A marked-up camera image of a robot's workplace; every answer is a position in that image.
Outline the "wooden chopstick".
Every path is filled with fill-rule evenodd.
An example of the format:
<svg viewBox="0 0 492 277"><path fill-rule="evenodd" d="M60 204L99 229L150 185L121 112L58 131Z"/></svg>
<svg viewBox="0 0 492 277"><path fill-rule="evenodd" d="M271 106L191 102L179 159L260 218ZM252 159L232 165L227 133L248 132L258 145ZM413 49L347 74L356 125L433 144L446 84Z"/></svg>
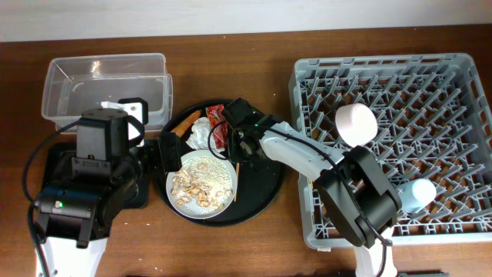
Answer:
<svg viewBox="0 0 492 277"><path fill-rule="evenodd" d="M234 189L234 202L237 201L237 195L238 195L238 184L239 184L239 175L240 175L240 163L237 162L235 164L235 173L236 173L236 185Z"/></svg>

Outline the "blue plastic cup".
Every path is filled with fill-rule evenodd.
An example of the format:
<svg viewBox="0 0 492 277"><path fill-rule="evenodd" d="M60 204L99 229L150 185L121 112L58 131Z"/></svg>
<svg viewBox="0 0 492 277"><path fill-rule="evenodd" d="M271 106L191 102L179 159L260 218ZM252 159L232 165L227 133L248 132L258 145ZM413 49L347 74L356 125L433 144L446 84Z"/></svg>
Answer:
<svg viewBox="0 0 492 277"><path fill-rule="evenodd" d="M415 179L397 187L402 201L401 210L406 213L415 213L429 205L436 197L437 190L428 179Z"/></svg>

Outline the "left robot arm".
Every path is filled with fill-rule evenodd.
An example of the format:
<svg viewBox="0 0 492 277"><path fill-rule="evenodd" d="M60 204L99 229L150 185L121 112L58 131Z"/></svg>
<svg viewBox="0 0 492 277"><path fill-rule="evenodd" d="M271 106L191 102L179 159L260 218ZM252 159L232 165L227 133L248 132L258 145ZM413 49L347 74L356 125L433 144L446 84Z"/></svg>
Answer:
<svg viewBox="0 0 492 277"><path fill-rule="evenodd" d="M132 188L155 172L181 168L178 135L145 140L144 123L124 110L89 109L73 126L76 153L61 159L29 199L38 276L95 275Z"/></svg>

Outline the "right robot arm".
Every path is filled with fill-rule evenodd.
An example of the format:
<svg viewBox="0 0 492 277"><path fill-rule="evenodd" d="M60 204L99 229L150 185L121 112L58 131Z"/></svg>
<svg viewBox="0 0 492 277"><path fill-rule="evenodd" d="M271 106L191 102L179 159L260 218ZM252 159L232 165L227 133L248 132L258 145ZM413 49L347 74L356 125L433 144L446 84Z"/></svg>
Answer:
<svg viewBox="0 0 492 277"><path fill-rule="evenodd" d="M270 159L309 178L331 223L354 247L356 274L397 275L391 230L402 201L368 149L324 145L281 118L256 112L242 98L228 103L221 114L230 129L230 161Z"/></svg>

